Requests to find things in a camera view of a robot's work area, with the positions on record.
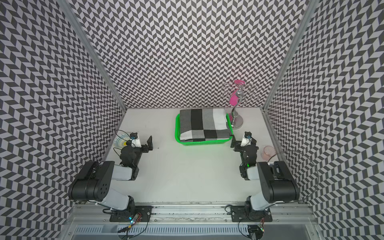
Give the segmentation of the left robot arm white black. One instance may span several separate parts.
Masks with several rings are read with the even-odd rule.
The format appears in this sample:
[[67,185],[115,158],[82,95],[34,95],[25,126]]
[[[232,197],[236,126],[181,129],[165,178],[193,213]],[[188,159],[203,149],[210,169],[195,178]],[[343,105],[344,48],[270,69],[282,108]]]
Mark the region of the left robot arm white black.
[[133,214],[136,208],[134,198],[113,189],[111,182],[136,180],[142,155],[154,149],[152,137],[144,145],[138,143],[138,140],[137,133],[130,134],[130,139],[126,140],[126,145],[121,149],[119,165],[114,161],[86,162],[69,187],[69,199]]

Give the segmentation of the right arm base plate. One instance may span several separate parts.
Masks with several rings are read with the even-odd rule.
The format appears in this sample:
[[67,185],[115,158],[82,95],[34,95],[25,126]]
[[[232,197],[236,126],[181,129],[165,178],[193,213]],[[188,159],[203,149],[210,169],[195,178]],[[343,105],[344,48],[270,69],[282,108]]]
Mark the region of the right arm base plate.
[[226,211],[231,215],[232,222],[260,222],[264,220],[266,223],[273,221],[272,213],[270,209],[255,211],[252,208],[246,208],[245,206],[232,206],[226,208]]

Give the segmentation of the green plastic basket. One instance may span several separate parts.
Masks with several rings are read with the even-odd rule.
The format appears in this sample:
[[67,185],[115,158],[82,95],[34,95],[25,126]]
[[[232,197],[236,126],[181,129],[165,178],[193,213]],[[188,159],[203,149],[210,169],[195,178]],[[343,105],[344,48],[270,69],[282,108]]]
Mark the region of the green plastic basket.
[[219,145],[219,144],[224,144],[228,141],[231,141],[233,139],[233,129],[230,123],[230,118],[229,115],[227,114],[227,123],[228,123],[228,128],[230,130],[230,137],[228,139],[224,140],[211,140],[211,141],[202,141],[202,142],[182,142],[180,140],[180,115],[178,114],[176,116],[176,121],[175,121],[175,139],[179,144],[182,144],[184,146],[201,146],[201,145]]

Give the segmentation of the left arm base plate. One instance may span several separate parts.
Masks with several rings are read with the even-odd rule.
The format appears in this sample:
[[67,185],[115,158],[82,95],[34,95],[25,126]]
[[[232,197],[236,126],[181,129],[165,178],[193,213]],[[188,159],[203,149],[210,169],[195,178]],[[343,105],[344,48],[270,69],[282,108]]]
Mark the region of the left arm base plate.
[[112,211],[109,221],[114,223],[130,223],[135,215],[140,215],[141,223],[149,222],[152,215],[153,206],[144,205],[136,206],[133,210]]

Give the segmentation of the black grey block scarf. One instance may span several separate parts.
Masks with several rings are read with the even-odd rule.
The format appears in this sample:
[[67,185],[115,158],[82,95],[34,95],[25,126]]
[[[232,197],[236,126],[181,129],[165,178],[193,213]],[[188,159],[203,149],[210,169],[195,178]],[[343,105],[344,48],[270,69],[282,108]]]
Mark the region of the black grey block scarf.
[[181,142],[228,140],[232,132],[225,109],[186,109],[179,113]]

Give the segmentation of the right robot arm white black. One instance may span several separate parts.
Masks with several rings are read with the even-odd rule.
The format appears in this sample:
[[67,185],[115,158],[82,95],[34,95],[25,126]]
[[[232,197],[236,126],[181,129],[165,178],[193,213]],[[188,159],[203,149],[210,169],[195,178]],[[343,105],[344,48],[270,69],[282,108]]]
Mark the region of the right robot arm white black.
[[299,187],[284,161],[258,162],[259,147],[252,133],[245,132],[243,139],[232,138],[231,148],[240,153],[240,175],[246,181],[257,181],[261,192],[245,201],[247,213],[262,211],[276,203],[296,202],[300,198]]

